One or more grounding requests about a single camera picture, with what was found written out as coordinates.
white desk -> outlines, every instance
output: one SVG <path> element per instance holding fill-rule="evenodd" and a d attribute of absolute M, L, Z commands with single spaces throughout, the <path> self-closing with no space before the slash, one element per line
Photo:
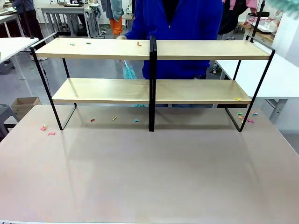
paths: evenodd
<path fill-rule="evenodd" d="M 32 92 L 29 88 L 29 85 L 26 81 L 26 78 L 24 77 L 24 74 L 22 72 L 22 69 L 20 67 L 20 64 L 16 58 L 16 54 L 19 53 L 21 50 L 31 46 L 35 42 L 38 42 L 38 38 L 29 38 L 29 37 L 9 37 L 9 38 L 0 38 L 0 63 L 4 62 L 5 60 L 11 58 L 15 69 L 16 73 L 19 74 L 20 80 L 24 80 L 25 84 L 30 92 L 30 95 L 32 95 Z"/>
<path fill-rule="evenodd" d="M 220 79 L 232 79 L 238 61 L 217 61 L 222 68 Z M 236 81 L 249 97 L 253 97 L 267 61 L 242 61 Z M 275 54 L 257 98 L 266 99 L 274 108 L 270 120 L 275 122 L 288 99 L 299 98 L 299 68 Z"/>
<path fill-rule="evenodd" d="M 82 7 L 64 7 L 58 4 L 48 4 L 48 5 L 40 6 L 39 8 L 42 11 L 45 24 L 46 24 L 45 14 L 47 15 L 48 23 L 50 25 L 50 29 L 52 33 L 55 32 L 55 29 L 59 31 L 59 24 L 61 23 L 60 14 L 62 14 L 63 18 L 64 15 L 66 15 L 67 22 L 66 21 L 64 22 L 69 25 L 71 36 L 75 36 L 76 28 L 74 25 L 79 24 L 76 15 L 83 14 L 86 23 L 88 38 L 94 36 L 94 32 L 95 32 L 94 17 L 96 17 L 96 15 L 94 15 L 93 13 L 94 10 L 91 9 L 89 5 L 84 4 Z"/>
<path fill-rule="evenodd" d="M 19 15 L 17 13 L 12 14 L 12 15 L 0 15 L 0 24 L 4 23 L 8 37 L 10 37 L 10 33 L 9 33 L 9 30 L 7 27 L 7 22 L 10 22 L 13 20 L 17 21 L 21 36 L 24 37 L 23 29 L 22 29 L 22 26 L 21 26 L 20 20 L 19 20 Z"/>
<path fill-rule="evenodd" d="M 298 224 L 299 157 L 263 113 L 242 133 L 223 108 L 157 108 L 154 133 L 148 120 L 148 108 L 78 105 L 60 131 L 35 106 L 0 143 L 0 218 Z"/>

shelf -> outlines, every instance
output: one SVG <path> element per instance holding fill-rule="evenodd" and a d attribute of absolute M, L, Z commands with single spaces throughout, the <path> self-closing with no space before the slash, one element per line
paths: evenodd
<path fill-rule="evenodd" d="M 157 41 L 158 60 L 266 60 L 269 54 L 249 41 Z M 149 60 L 148 40 L 56 38 L 38 57 Z"/>
<path fill-rule="evenodd" d="M 137 46 L 137 40 L 55 38 L 38 49 L 36 55 L 69 59 L 149 60 L 150 41 L 139 42 L 142 46 Z"/>
<path fill-rule="evenodd" d="M 267 60 L 249 41 L 157 41 L 158 60 Z"/>
<path fill-rule="evenodd" d="M 148 104 L 148 80 L 68 78 L 52 97 L 55 103 Z"/>
<path fill-rule="evenodd" d="M 156 104 L 249 104 L 234 80 L 157 80 Z"/>
<path fill-rule="evenodd" d="M 52 99 L 55 103 L 148 104 L 149 81 L 68 78 Z M 156 104 L 250 102 L 251 99 L 233 80 L 157 80 Z"/>

teal feather duster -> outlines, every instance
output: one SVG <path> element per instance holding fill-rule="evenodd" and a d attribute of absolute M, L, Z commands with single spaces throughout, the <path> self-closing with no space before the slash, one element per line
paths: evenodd
<path fill-rule="evenodd" d="M 132 67 L 129 67 L 126 60 L 124 60 L 125 67 L 123 68 L 123 77 L 125 79 L 137 79 Z M 136 104 L 135 107 L 145 107 L 143 104 Z"/>
<path fill-rule="evenodd" d="M 269 0 L 270 5 L 283 12 L 299 16 L 299 0 Z"/>

blue jacket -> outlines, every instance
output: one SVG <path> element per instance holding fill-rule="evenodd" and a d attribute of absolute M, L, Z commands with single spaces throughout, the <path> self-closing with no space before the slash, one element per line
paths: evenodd
<path fill-rule="evenodd" d="M 15 0 L 13 2 L 13 7 L 15 7 L 17 9 L 18 14 L 23 13 L 23 6 L 21 4 L 22 1 L 23 0 Z M 24 6 L 25 6 L 26 12 L 35 10 L 33 0 L 24 0 Z"/>
<path fill-rule="evenodd" d="M 162 0 L 136 0 L 132 40 L 216 40 L 222 16 L 221 0 L 179 0 L 168 24 Z M 209 61 L 158 60 L 157 79 L 193 79 L 206 74 Z M 149 79 L 149 62 L 144 61 L 143 76 Z"/>

pink clothing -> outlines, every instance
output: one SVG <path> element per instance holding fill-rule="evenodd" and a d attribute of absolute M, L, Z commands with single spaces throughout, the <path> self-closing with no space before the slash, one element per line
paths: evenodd
<path fill-rule="evenodd" d="M 236 0 L 230 0 L 230 8 L 229 10 L 233 10 L 235 7 L 235 1 Z M 251 11 L 257 10 L 257 0 L 246 0 L 246 5 L 251 9 Z"/>

